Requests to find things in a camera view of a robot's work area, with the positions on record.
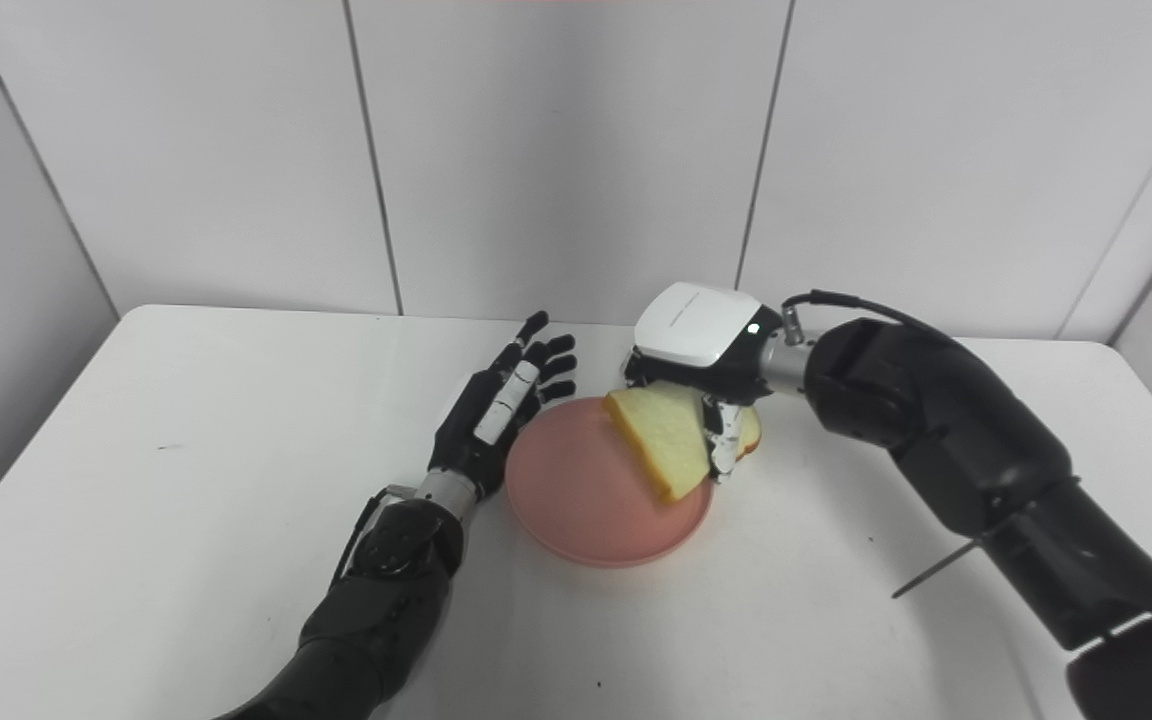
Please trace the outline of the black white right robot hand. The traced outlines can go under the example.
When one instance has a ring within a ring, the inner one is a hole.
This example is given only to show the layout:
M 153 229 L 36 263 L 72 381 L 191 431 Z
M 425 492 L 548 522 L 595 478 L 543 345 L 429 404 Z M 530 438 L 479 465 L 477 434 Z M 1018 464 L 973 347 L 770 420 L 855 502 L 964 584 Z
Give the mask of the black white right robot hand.
M 748 293 L 675 282 L 637 319 L 623 378 L 631 388 L 672 382 L 698 392 L 710 478 L 727 480 L 742 410 L 774 393 L 764 361 L 783 331 L 780 311 Z

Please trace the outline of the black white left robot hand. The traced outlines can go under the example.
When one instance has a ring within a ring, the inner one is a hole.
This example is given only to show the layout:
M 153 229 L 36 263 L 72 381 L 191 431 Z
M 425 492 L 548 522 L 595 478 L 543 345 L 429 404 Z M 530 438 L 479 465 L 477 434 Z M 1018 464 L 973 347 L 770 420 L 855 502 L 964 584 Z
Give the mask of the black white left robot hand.
M 435 429 L 429 471 L 465 479 L 476 501 L 503 486 L 506 461 L 521 430 L 547 406 L 573 397 L 576 359 L 573 334 L 543 338 L 545 311 L 531 314 L 488 366 L 467 379 Z

